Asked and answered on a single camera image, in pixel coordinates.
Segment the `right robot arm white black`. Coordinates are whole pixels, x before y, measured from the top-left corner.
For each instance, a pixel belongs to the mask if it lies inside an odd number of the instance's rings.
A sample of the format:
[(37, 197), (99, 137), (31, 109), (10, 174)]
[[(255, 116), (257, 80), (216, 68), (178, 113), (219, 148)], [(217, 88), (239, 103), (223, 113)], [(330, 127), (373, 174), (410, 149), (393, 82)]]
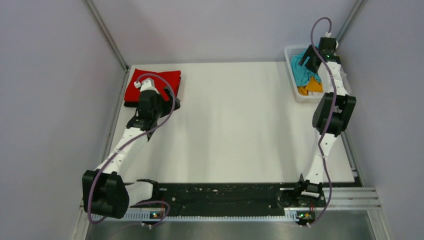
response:
[(321, 37), (318, 45), (309, 45), (298, 63), (319, 76), (323, 93), (312, 116), (312, 127), (317, 134), (313, 157), (300, 174), (294, 189), (284, 192), (279, 199), (284, 207), (318, 207), (330, 200), (323, 191), (325, 180), (332, 185), (328, 158), (334, 143), (346, 130), (357, 102), (346, 90), (337, 47), (335, 38)]

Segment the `teal t shirt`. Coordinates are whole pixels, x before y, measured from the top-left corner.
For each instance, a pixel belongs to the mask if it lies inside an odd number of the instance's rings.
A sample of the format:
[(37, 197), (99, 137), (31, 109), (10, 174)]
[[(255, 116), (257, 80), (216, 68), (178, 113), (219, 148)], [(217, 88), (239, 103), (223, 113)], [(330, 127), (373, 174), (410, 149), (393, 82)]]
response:
[(301, 57), (303, 56), (302, 53), (294, 55), (290, 60), (290, 66), (294, 77), (294, 82), (297, 87), (303, 87), (306, 86), (309, 81), (310, 77), (315, 77), (315, 79), (322, 83), (321, 78), (318, 74), (313, 73), (312, 71), (307, 70), (305, 67), (299, 65), (299, 61)]

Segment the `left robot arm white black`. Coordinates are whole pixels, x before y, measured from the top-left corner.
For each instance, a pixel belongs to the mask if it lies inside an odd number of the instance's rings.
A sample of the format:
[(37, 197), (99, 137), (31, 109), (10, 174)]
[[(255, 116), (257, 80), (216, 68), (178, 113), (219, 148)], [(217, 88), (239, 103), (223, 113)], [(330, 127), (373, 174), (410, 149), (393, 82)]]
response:
[(167, 87), (164, 91), (168, 99), (152, 88), (141, 91), (134, 115), (127, 122), (115, 148), (95, 170), (87, 170), (83, 174), (83, 208), (86, 213), (121, 219), (129, 207), (140, 202), (149, 207), (160, 202), (156, 181), (138, 179), (125, 182), (123, 176), (161, 126), (159, 119), (169, 118), (181, 106), (171, 88)]

